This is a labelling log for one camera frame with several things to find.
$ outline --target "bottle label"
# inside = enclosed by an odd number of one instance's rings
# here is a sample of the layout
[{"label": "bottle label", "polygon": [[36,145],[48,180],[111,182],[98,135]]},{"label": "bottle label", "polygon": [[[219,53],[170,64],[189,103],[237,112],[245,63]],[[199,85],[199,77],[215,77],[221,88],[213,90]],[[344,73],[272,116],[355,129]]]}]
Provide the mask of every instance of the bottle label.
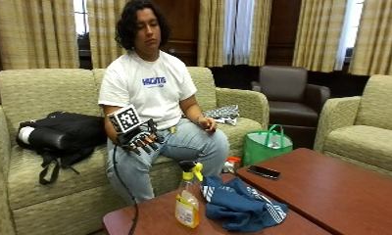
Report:
[{"label": "bottle label", "polygon": [[195,208],[180,195],[176,197],[175,217],[185,226],[195,226]]}]

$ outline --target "beige sofa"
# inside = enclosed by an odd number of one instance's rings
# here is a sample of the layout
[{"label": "beige sofa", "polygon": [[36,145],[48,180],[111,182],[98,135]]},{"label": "beige sofa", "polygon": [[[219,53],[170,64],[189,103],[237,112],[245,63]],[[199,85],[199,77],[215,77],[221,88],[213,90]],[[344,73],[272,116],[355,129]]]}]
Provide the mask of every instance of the beige sofa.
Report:
[{"label": "beige sofa", "polygon": [[373,75],[361,96],[327,101],[315,150],[392,176],[392,75]]},{"label": "beige sofa", "polygon": [[[268,125],[265,96],[253,91],[215,87],[211,71],[188,68],[199,88],[204,110],[239,105],[237,126],[220,125],[229,139],[229,154],[241,157],[243,136]],[[0,71],[0,235],[87,234],[102,228],[103,216],[126,206],[111,189],[104,173],[106,147],[62,170],[51,185],[38,183],[42,158],[15,142],[19,123],[44,118],[54,111],[100,116],[99,85],[104,70]],[[176,162],[159,158],[154,165],[156,195],[176,189],[180,170]]]}]

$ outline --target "backpack strap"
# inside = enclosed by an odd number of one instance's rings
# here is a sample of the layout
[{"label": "backpack strap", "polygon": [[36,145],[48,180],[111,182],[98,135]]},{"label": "backpack strap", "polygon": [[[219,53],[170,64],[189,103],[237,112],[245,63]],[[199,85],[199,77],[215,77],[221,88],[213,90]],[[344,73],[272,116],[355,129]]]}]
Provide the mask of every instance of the backpack strap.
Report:
[{"label": "backpack strap", "polygon": [[[38,151],[38,153],[42,155],[42,159],[43,159],[43,162],[42,162],[42,165],[40,165],[43,167],[43,170],[39,173],[39,183],[42,185],[47,185],[50,183],[54,183],[56,178],[58,178],[58,174],[59,174],[59,171],[60,171],[60,163],[56,160],[56,157],[54,156],[54,154],[51,152],[48,152],[48,151]],[[44,176],[48,173],[48,168],[52,165],[52,163],[55,163],[55,167],[54,167],[52,172],[51,172],[50,180],[47,180],[44,178]]]}]

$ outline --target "black backpack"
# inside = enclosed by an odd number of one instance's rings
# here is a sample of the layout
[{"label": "black backpack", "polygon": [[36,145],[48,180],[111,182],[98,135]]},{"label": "black backpack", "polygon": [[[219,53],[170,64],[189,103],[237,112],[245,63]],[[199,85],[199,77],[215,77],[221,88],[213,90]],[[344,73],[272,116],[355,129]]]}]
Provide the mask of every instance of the black backpack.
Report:
[{"label": "black backpack", "polygon": [[[106,142],[103,117],[87,116],[66,112],[54,112],[44,119],[20,123],[16,142],[26,149],[42,155],[43,170],[39,183],[55,182],[59,169],[71,168],[84,160],[95,150],[95,146]],[[55,164],[50,180],[44,178],[50,166]]]}]

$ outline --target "blue jacket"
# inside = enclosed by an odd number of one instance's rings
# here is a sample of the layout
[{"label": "blue jacket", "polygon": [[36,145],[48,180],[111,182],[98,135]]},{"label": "blue jacket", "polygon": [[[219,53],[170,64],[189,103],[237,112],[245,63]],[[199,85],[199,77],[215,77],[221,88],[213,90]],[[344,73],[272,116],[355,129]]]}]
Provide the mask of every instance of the blue jacket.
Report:
[{"label": "blue jacket", "polygon": [[288,206],[268,200],[239,177],[223,184],[217,176],[205,176],[201,191],[208,201],[207,217],[220,220],[228,231],[255,232],[287,217]]}]

